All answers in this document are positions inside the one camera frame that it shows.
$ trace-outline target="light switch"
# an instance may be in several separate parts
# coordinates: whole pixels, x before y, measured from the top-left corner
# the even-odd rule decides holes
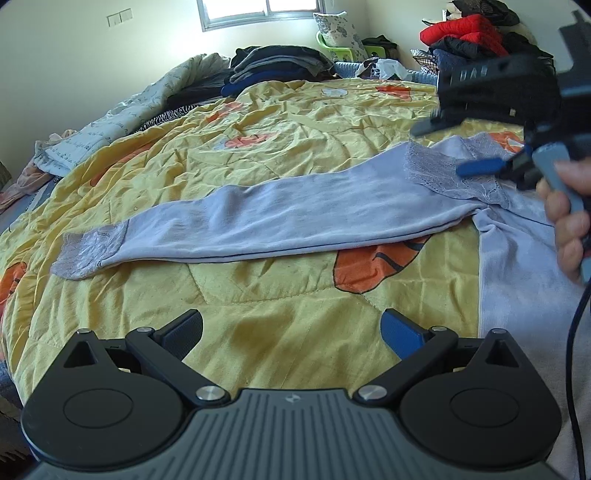
[[[114,27],[115,25],[119,25],[121,23],[121,15],[120,14],[109,15],[107,17],[107,20],[109,21],[109,26]]]
[[[134,17],[130,8],[128,8],[127,10],[123,10],[122,12],[119,12],[119,13],[121,14],[121,21],[122,22],[127,22],[128,20],[131,20]]]

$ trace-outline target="plaid fabric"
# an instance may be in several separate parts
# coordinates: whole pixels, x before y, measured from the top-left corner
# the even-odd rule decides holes
[[[439,74],[439,69],[437,68],[437,60],[432,53],[425,50],[412,48],[410,54],[413,56],[414,60],[421,66],[421,72],[432,73],[435,75]]]

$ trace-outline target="window frame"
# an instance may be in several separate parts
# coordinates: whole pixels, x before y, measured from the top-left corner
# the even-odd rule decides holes
[[[315,13],[326,13],[324,0],[316,0],[316,10],[291,10],[283,12],[272,12],[269,0],[265,0],[265,11],[261,13],[251,13],[242,15],[228,15],[227,17],[215,18],[211,20],[207,16],[207,11],[203,0],[197,0],[197,9],[199,10],[199,19],[201,21],[201,30],[204,32],[217,30],[219,28],[235,27],[237,25],[248,25],[260,22],[274,22],[278,20],[298,20],[302,18],[312,18]]]

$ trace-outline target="window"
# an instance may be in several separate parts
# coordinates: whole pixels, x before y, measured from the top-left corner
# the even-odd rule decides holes
[[[324,12],[324,0],[197,0],[197,6],[203,31]]]

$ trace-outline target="red jacket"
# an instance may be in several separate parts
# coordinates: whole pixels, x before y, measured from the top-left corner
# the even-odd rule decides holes
[[[508,55],[508,52],[502,45],[502,35],[482,15],[470,15],[469,17],[459,18],[457,20],[436,23],[423,30],[420,37],[425,45],[431,46],[436,41],[448,35],[461,40],[478,43],[492,50],[499,57]]]

